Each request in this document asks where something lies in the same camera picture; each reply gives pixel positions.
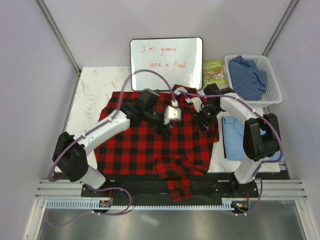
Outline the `red black plaid shirt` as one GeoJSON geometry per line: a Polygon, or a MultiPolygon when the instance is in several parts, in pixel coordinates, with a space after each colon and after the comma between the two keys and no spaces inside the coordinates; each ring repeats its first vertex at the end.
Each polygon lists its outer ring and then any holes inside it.
{"type": "Polygon", "coordinates": [[[219,124],[201,133],[193,120],[196,113],[180,91],[195,94],[194,88],[175,85],[175,98],[182,111],[172,133],[157,134],[145,121],[99,145],[94,150],[97,169],[106,175],[157,175],[166,181],[174,202],[192,197],[191,176],[203,177],[210,168],[219,124]]]}

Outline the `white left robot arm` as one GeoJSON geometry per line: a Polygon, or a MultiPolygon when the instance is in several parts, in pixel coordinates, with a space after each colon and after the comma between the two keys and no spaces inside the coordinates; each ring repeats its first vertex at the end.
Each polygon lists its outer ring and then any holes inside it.
{"type": "Polygon", "coordinates": [[[89,165],[88,155],[102,143],[142,121],[167,129],[170,126],[168,111],[177,107],[178,102],[172,98],[165,112],[157,112],[155,106],[159,98],[159,93],[146,88],[131,102],[119,102],[115,110],[88,130],[61,133],[52,157],[53,167],[59,168],[70,182],[83,182],[99,197],[106,196],[110,185],[100,171],[89,165]]]}

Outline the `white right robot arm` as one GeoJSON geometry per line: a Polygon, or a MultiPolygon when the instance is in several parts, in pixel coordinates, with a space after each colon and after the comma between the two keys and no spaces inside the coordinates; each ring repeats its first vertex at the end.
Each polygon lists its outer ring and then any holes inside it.
{"type": "Polygon", "coordinates": [[[247,191],[262,165],[278,163],[284,158],[278,118],[275,114],[260,114],[229,87],[219,89],[215,84],[204,88],[204,94],[189,96],[187,103],[196,110],[194,119],[202,132],[212,126],[220,112],[227,112],[243,127],[244,157],[233,172],[229,191],[235,197],[247,191]]]}

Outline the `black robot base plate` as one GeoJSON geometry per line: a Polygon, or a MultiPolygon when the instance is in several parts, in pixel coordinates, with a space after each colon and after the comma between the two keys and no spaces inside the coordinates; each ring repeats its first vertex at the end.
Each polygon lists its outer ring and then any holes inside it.
{"type": "MultiPolygon", "coordinates": [[[[240,185],[231,180],[231,173],[207,173],[204,176],[188,175],[192,197],[202,198],[240,198],[254,199],[258,197],[258,187],[253,181],[240,185]]],[[[166,180],[161,180],[157,175],[107,175],[107,182],[103,188],[119,187],[126,189],[134,198],[141,196],[160,197],[167,196],[173,202],[171,191],[166,180]]]]}

